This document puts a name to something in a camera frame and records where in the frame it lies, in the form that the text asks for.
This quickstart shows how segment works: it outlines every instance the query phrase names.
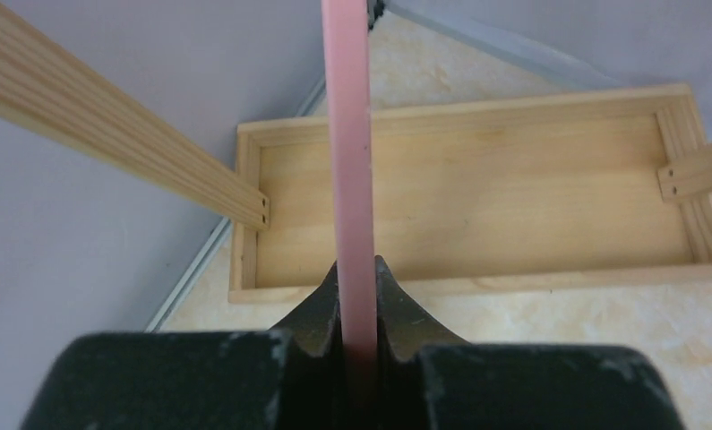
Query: beige marble floor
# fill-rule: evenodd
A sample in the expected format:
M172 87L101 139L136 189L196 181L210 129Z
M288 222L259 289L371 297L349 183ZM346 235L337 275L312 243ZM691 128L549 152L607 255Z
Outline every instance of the beige marble floor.
M390 13L378 22L370 43L374 108L567 90ZM317 111L325 112L325 107ZM228 262L226 243L163 330L265 329L296 305L229 304ZM416 299L475 342L637 348L662 371L687 426L712 428L712 282Z

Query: pine wood plank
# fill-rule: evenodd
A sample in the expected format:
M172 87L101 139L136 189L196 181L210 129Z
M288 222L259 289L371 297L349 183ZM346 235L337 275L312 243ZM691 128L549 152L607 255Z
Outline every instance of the pine wood plank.
M658 175L662 195L669 202L712 192L712 144L673 160Z
M524 291L558 291L572 288L634 287L689 283L712 280L712 264L688 264L607 271L567 271L523 275L486 276L479 278L401 280L400 286L413 297L501 294ZM299 302L315 286L253 288L231 291L233 303Z
M707 137L692 94L678 98L656 116L660 128L665 130L662 135L670 162L705 148ZM664 195L668 185L663 181L659 185ZM712 198L703 194L678 203L696 261L712 262Z
M0 4L0 117L254 229L268 198Z
M318 285L335 258L328 146L292 142L261 150L257 288ZM665 163L651 114L375 131L376 252L401 281L686 264Z
M681 96L691 94L686 84L637 89L578 92L518 99L486 100L439 106L401 107L372 112L372 133L474 130L486 126L526 125L569 119L653 114ZM328 142L328 118L311 116L240 124L262 146Z
M248 134L237 136L236 173L250 186L258 188L261 177L261 148ZM255 287L258 232L235 222L232 226L232 252L229 290Z

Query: pink strip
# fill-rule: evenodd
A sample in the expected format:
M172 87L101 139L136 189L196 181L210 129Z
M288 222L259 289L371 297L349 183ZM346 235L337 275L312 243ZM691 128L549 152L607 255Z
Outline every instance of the pink strip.
M377 377L368 12L365 0L322 0L342 342L353 405Z

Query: gray wall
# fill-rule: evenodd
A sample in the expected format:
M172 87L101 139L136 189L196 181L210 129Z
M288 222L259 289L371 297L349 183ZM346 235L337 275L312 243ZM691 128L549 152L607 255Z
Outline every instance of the gray wall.
M219 159L323 73L318 0L3 0ZM0 119L0 428L89 331L141 330L219 217Z
M712 0L390 0L388 8L578 87L689 82L712 139Z

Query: wooden tray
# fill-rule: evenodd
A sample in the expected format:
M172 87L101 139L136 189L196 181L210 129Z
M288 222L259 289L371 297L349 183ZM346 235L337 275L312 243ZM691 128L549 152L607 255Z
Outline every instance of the wooden tray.
M372 128L376 251L409 292L712 279L712 193L665 202L657 175L706 142L687 85L394 109ZM229 298L302 299L335 260L327 118L240 125L236 167L272 205L268 230L235 224Z

